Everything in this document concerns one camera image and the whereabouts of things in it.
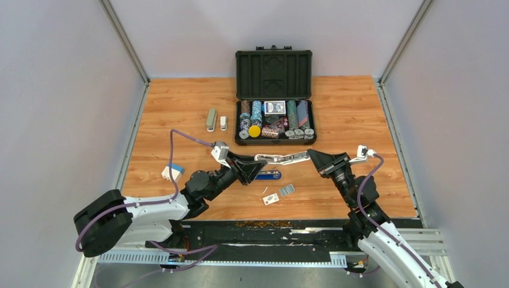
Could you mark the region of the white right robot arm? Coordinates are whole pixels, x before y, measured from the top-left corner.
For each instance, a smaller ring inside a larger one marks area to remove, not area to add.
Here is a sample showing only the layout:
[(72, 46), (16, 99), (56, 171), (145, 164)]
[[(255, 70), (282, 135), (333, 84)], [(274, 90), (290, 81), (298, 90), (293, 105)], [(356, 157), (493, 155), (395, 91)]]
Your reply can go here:
[(343, 242), (350, 250), (361, 250), (372, 258), (399, 287), (461, 287), (428, 264), (403, 238), (391, 218), (381, 209), (374, 173), (384, 158), (361, 146), (361, 155), (327, 154), (314, 149), (307, 153), (321, 177), (331, 179), (349, 208)]

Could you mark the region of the white and blue staple box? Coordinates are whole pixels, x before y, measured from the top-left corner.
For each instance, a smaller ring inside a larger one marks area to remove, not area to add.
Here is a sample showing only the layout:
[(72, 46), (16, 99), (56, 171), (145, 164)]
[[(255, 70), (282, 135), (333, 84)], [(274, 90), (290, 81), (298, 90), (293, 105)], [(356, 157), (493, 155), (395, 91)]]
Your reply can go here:
[(167, 164), (161, 172), (161, 177), (167, 181), (173, 181), (178, 183), (182, 175), (185, 173), (185, 169), (177, 164)]

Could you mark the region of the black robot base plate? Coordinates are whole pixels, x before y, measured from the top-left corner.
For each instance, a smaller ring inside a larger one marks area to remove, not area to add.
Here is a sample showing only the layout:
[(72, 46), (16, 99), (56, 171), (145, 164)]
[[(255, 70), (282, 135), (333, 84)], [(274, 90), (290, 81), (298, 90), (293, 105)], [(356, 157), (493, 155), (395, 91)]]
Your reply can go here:
[(170, 250), (197, 252), (197, 260), (216, 246), (207, 261), (216, 262), (327, 262), (331, 252), (361, 255), (343, 230), (345, 219), (265, 221), (183, 221), (169, 239), (159, 244)]

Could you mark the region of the blue stapler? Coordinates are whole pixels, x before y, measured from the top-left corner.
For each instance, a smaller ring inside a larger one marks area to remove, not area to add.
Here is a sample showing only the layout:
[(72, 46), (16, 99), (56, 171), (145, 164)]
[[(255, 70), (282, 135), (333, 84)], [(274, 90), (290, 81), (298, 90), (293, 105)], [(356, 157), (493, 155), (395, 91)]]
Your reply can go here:
[(260, 171), (257, 176), (255, 177), (255, 180), (279, 180), (282, 178), (282, 172), (279, 170), (263, 170)]

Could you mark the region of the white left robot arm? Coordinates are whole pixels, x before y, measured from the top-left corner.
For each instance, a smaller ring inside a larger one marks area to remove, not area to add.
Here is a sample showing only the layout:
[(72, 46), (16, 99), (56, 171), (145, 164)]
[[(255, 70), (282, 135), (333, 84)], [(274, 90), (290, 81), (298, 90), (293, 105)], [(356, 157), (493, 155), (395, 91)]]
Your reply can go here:
[(128, 197), (118, 189), (109, 190), (74, 216), (75, 249), (95, 257), (117, 244), (139, 241), (179, 247), (184, 240), (177, 227), (180, 221), (204, 213), (209, 202), (234, 182), (250, 184), (266, 165), (265, 160), (230, 153), (218, 170), (193, 172), (184, 188), (171, 195)]

